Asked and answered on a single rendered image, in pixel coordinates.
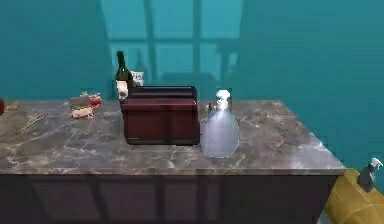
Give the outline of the sliced food with tomato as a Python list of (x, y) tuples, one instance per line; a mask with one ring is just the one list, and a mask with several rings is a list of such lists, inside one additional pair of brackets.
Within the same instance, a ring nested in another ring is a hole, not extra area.
[(92, 118), (94, 115), (93, 110), (97, 109), (101, 102), (99, 93), (89, 94), (83, 92), (79, 97), (73, 97), (68, 100), (71, 115), (73, 119)]

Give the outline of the dark red toaster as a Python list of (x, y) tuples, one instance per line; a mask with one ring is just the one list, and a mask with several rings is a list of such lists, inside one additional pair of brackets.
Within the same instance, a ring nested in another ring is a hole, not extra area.
[(140, 86), (120, 103), (131, 145), (197, 145), (200, 121), (194, 86)]

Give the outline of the clear spray bottle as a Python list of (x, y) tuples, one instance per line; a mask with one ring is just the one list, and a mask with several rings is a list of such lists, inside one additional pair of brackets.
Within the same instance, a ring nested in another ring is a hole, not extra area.
[(206, 106), (208, 117), (203, 123), (200, 145), (208, 157), (230, 157), (239, 144), (239, 125), (230, 110), (231, 93), (226, 89), (216, 92), (216, 104)]

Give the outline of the white printed cup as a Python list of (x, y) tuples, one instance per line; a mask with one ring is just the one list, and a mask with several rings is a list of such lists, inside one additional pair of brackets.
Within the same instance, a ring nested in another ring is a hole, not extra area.
[(138, 72), (138, 71), (132, 71), (131, 72), (133, 81), (135, 82), (136, 86), (142, 86), (144, 84), (144, 73), (143, 72)]

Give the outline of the dark green wine bottle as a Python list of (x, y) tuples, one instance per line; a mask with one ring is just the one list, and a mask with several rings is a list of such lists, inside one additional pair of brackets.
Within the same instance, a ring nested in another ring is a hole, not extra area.
[(126, 67), (124, 52), (117, 52), (118, 70), (115, 75), (118, 98), (124, 100), (128, 96), (128, 90), (135, 87), (132, 73)]

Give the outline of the dark cabinet with marble top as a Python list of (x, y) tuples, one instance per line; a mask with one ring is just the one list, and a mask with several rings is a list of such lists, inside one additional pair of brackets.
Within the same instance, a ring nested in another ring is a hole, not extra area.
[[(119, 105), (0, 116), (0, 224), (317, 224), (344, 165), (279, 101), (237, 101), (237, 151), (130, 145)], [(38, 115), (45, 119), (20, 134)]]

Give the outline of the thin wooden stick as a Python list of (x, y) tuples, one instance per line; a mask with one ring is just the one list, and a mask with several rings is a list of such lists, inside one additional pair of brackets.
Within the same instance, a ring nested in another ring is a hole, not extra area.
[(31, 127), (32, 125), (34, 125), (35, 123), (45, 119), (45, 115), (44, 114), (40, 114), (38, 115), (33, 121), (29, 122), (28, 124), (26, 124), (24, 127), (22, 127), (18, 132), (17, 134), (20, 134), (22, 133), (23, 131), (25, 131), (26, 129), (28, 129), (29, 127)]

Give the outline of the grey spray bottle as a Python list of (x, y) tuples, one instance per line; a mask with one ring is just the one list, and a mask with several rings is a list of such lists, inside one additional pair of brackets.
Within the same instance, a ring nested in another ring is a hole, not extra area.
[(383, 163), (377, 159), (372, 158), (371, 161), (361, 170), (357, 184), (367, 193), (371, 192), (376, 184), (375, 171), (379, 170)]

